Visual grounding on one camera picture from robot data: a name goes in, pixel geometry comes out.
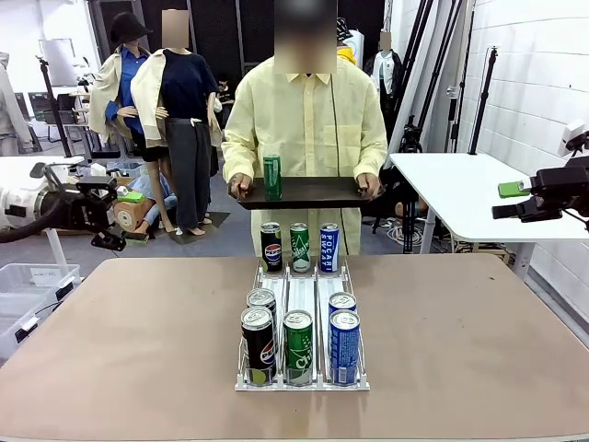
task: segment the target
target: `shelf organizer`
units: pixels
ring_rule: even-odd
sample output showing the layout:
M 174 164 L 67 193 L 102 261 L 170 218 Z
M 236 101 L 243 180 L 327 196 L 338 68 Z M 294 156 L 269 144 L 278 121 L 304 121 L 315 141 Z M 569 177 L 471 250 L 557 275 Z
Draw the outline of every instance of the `shelf organizer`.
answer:
M 259 266 L 254 278 L 253 288 L 268 288 L 276 297 L 277 340 L 276 376 L 268 385 L 256 385 L 249 381 L 245 343 L 243 337 L 239 342 L 237 360 L 237 391 L 368 391 L 364 361 L 364 342 L 360 333 L 358 348 L 358 367 L 356 383 L 351 386 L 336 385 L 331 382 L 329 374 L 329 297 L 337 292 L 353 294 L 352 278 L 347 262 L 336 273 L 321 273 L 317 266 L 312 273 L 294 273 L 289 265 L 283 273 L 265 273 Z M 313 317 L 313 376 L 312 382 L 306 386 L 288 385 L 285 379 L 283 319 L 290 310 L 302 309 Z

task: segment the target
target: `light yellow button-up shirt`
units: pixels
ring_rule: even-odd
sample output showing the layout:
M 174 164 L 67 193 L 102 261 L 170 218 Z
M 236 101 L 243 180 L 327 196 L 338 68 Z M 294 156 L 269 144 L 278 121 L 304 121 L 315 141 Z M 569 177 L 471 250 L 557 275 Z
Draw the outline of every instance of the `light yellow button-up shirt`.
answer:
M 261 178 L 263 158 L 269 154 L 280 155 L 284 177 L 337 177 L 338 170 L 342 177 L 378 176 L 387 154 L 375 87 L 362 70 L 341 59 L 333 76 L 275 74 L 273 58 L 257 66 L 237 88 L 225 137 L 227 181 L 237 173 Z M 254 211 L 251 234 L 259 256 L 260 226 L 269 221 L 280 223 L 286 255 L 291 249 L 290 225 L 296 222 L 309 226 L 314 256 L 319 229 L 328 222 L 341 228 L 340 254 L 360 251 L 359 209 Z

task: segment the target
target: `tray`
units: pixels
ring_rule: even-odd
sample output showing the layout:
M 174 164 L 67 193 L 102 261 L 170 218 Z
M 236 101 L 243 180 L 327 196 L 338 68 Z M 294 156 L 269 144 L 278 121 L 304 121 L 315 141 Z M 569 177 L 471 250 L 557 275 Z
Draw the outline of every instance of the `tray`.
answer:
M 353 293 L 352 278 L 347 262 L 336 273 L 320 273 L 317 266 L 311 273 L 293 273 L 286 266 L 284 273 L 272 274 L 263 272 L 261 266 L 256 272 L 254 288 L 269 288 L 276 296 L 276 322 L 278 327 L 278 345 L 276 351 L 276 376 L 272 384 L 259 386 L 248 379 L 245 345 L 243 338 L 239 341 L 237 357 L 237 391 L 368 391 L 370 384 L 366 375 L 364 361 L 364 342 L 360 331 L 358 348 L 358 367 L 356 383 L 340 386 L 331 383 L 329 376 L 329 297 L 341 291 Z M 284 374 L 284 336 L 283 319 L 287 311 L 302 309 L 313 317 L 313 381 L 310 385 L 288 385 Z
M 256 178 L 249 195 L 238 202 L 248 210 L 278 210 L 362 207 L 369 200 L 352 177 L 283 177 L 282 200 L 266 201 L 264 179 Z

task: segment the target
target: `green can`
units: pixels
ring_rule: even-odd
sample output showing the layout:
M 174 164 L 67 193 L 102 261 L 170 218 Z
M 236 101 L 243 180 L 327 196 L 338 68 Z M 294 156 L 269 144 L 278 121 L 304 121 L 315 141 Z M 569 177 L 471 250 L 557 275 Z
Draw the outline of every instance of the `green can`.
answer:
M 283 178 L 279 155 L 264 157 L 264 189 L 268 201 L 280 201 L 283 198 Z
M 283 326 L 286 382 L 309 385 L 313 381 L 313 317 L 304 310 L 291 310 Z
M 291 250 L 293 251 L 293 270 L 305 273 L 311 268 L 309 256 L 309 227 L 305 223 L 291 225 Z

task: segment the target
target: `mannequin hand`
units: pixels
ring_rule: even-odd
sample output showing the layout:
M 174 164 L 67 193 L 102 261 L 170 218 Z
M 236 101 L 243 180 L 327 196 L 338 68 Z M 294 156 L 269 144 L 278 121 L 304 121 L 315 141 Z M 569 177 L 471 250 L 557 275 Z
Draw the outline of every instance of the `mannequin hand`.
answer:
M 168 116 L 166 108 L 156 108 L 156 118 L 164 120 Z
M 227 185 L 229 194 L 235 199 L 245 198 L 251 189 L 251 178 L 243 173 L 236 173 Z
M 380 180 L 372 173 L 363 173 L 358 175 L 358 186 L 364 197 L 374 200 L 380 190 Z
M 136 118 L 139 116 L 139 112 L 134 106 L 127 106 L 126 108 L 120 108 L 117 111 L 117 115 L 120 115 L 122 118 Z

